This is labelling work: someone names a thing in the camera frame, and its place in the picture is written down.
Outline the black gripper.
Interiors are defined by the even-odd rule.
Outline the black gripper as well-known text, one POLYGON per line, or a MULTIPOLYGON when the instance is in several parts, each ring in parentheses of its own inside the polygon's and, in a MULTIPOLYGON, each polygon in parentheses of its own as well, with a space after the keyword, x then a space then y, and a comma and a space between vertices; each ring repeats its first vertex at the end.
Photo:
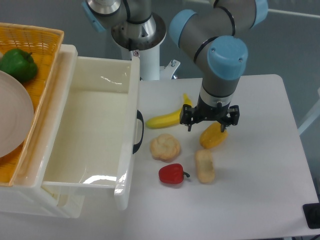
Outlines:
POLYGON ((240 118, 239 106, 229 105, 223 106, 221 102, 218 102, 217 106, 210 106, 202 100, 196 107, 185 103, 182 105, 179 123, 187 126, 187 131, 190 132, 193 124, 214 121, 220 123, 220 132, 224 133, 227 127, 236 126, 240 118))

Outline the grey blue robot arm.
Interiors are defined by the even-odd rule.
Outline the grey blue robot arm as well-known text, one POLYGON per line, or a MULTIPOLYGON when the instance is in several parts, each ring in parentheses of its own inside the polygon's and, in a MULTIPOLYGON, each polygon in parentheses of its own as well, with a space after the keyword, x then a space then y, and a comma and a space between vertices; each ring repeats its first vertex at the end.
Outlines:
POLYGON ((261 23, 268 14, 265 0, 213 0, 212 10, 200 16, 180 11, 169 25, 151 10, 149 0, 85 0, 82 8, 98 32, 110 29, 124 59, 140 58, 143 80, 160 78, 160 44, 170 36, 203 73, 195 107, 185 104, 179 122, 191 127, 219 122, 221 131, 238 124, 240 110, 231 105, 243 75, 248 48, 237 34, 261 23))

